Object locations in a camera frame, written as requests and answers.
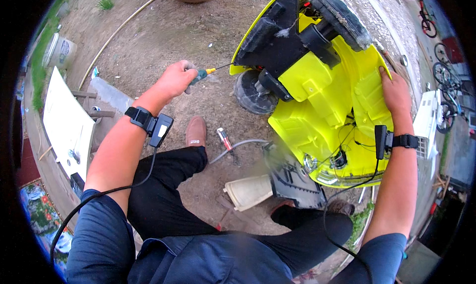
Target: shirt sleeve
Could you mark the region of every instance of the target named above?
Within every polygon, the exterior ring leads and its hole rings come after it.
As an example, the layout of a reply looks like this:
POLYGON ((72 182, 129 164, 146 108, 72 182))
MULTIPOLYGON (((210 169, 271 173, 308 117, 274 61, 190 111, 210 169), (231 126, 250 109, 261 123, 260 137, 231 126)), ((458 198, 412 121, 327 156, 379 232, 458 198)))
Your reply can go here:
MULTIPOLYGON (((359 258, 367 263, 372 274, 372 282, 393 284, 403 259, 407 238, 401 233, 378 236, 362 246, 359 258)), ((359 259, 349 263, 329 284, 370 283, 367 271, 359 259)))
MULTIPOLYGON (((97 193, 86 190, 81 201, 97 193)), ((132 227, 109 196, 83 206, 66 263, 66 278, 73 283, 124 283, 134 263, 132 227)))

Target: grass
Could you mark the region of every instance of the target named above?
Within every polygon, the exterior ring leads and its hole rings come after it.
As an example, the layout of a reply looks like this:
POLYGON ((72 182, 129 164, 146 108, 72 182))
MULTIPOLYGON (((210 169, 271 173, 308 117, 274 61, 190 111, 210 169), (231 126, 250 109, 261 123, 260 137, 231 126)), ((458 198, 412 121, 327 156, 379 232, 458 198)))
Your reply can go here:
POLYGON ((352 220, 353 223, 352 234, 347 241, 347 247, 350 251, 355 252, 354 242, 362 234, 362 231, 364 231, 365 222, 368 218, 368 215, 370 214, 370 211, 373 210, 374 207, 375 205, 369 201, 367 203, 367 207, 363 211, 360 213, 354 213, 350 216, 350 220, 352 220))
POLYGON ((38 44, 31 55, 31 76, 33 83, 32 105, 37 111, 43 108, 43 90, 46 78, 46 69, 42 64, 43 55, 51 37, 58 31, 59 18, 56 14, 61 5, 67 1, 69 0, 55 0, 51 4, 50 9, 40 23, 37 34, 34 37, 34 39, 36 39, 39 33, 44 29, 38 44))
POLYGON ((441 150, 441 158, 440 158, 440 175, 445 174, 445 165, 446 165, 446 156, 448 154, 448 144, 449 144, 449 138, 450 138, 450 132, 445 134, 445 140, 443 142, 443 148, 441 150))
POLYGON ((98 0, 96 7, 101 10, 110 10, 114 7, 114 0, 98 0))

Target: hand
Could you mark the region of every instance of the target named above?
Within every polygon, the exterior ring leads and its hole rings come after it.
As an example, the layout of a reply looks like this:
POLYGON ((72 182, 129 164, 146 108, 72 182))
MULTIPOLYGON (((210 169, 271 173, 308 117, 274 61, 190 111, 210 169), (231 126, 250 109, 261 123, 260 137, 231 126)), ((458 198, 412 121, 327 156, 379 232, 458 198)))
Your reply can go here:
POLYGON ((398 74, 391 71, 392 80, 385 72, 384 67, 379 67, 382 77, 385 104, 392 116, 410 115, 412 99, 408 91, 408 85, 398 74))
POLYGON ((170 101, 180 96, 199 74, 195 65, 187 60, 182 60, 170 65, 152 88, 158 89, 170 101))

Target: red bicycle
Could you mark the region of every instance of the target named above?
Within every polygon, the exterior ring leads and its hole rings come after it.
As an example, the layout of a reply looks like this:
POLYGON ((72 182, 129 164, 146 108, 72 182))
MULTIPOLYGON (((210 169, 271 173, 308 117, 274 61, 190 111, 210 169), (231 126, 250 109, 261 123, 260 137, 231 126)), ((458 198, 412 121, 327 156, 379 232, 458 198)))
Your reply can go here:
POLYGON ((437 36, 437 28, 435 27, 435 22, 431 20, 430 16, 434 17, 434 14, 428 14, 426 11, 425 4, 423 0, 418 0, 420 3, 420 16, 422 17, 421 29, 423 33, 430 38, 435 38, 437 36))

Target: blue shirt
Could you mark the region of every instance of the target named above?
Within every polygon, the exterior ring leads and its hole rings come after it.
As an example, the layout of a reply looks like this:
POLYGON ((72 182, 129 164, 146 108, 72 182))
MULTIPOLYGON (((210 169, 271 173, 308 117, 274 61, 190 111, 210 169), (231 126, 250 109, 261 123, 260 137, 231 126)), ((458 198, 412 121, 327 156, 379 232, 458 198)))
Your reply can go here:
MULTIPOLYGON (((82 200, 96 193, 86 190, 82 200)), ((387 234, 359 252, 374 283, 393 283, 406 238, 387 234)), ((135 260, 132 227, 109 196, 80 211, 69 252, 68 283, 291 283, 291 271, 266 245, 245 234, 147 239, 135 260)), ((331 283, 368 283, 363 265, 352 261, 331 283)))

